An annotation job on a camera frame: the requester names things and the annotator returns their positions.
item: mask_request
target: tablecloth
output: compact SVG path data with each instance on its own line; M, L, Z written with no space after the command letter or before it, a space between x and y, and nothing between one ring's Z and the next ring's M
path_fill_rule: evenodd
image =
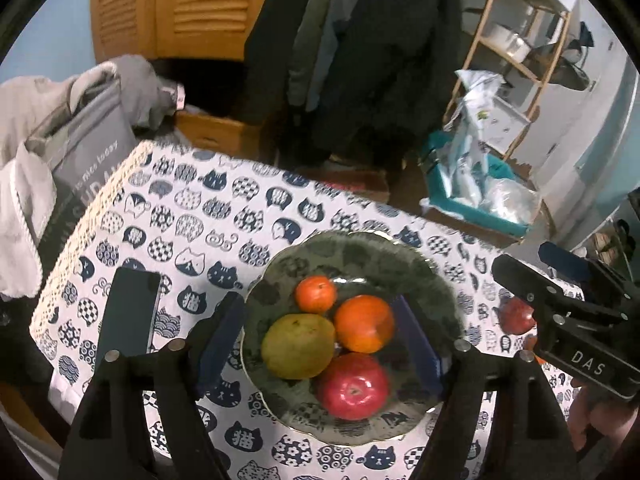
M504 335L497 309L510 297L491 276L499 251L453 229L416 218L271 166L183 146L155 144L101 213L37 343L56 373L82 396L95 368L100 320L118 266L162 274L152 351L185 337L229 290L246 294L274 254L320 230L379 230L438 266L465 316L465 336L483 352L513 355L524 336ZM556 282L580 297L572 285ZM568 416L570 377L543 365ZM152 446L169 455L155 394L144 393ZM462 478L484 457L495 396L485 394ZM198 402L212 442L239 480L407 478L438 409L403 438L335 447L274 420L242 370L236 344L215 391ZM402 413L389 413L390 425Z

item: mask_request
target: smartphone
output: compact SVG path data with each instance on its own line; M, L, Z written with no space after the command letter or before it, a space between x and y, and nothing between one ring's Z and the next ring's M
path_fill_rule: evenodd
M146 354L151 345L160 297L157 272L119 267L102 316L96 365L109 350L131 357Z

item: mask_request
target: yellow pear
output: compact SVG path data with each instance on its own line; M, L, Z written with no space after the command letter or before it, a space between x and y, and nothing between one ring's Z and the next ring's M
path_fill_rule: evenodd
M335 329L318 314L287 314L271 325L262 340L262 360L276 377L309 379L334 356Z

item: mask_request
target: green ceramic plate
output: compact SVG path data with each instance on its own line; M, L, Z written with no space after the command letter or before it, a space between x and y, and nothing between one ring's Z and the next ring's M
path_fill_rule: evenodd
M390 398L375 416L356 422L329 415L314 397L312 380L281 380L262 362L260 344L267 330L281 316L300 312L293 298L296 285L316 274L331 278L338 288L338 301L327 313L329 319L338 305L358 294L389 302L398 294L411 293L425 315L439 322L452 338L462 334L450 288L417 250L382 233L321 232L277 254L250 291L241 345L248 377L277 419L322 442L359 446L407 433L438 400L420 387L398 335L374 354L391 382Z

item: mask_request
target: white container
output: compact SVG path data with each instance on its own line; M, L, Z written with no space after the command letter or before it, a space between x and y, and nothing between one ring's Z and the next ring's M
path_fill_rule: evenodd
M524 61L531 47L523 37L510 28L495 22L491 23L488 29L488 32L483 34L487 42L491 43L497 50L511 57L514 61L518 63Z
M503 155L530 121L508 102L494 97L491 119L484 126L484 142Z

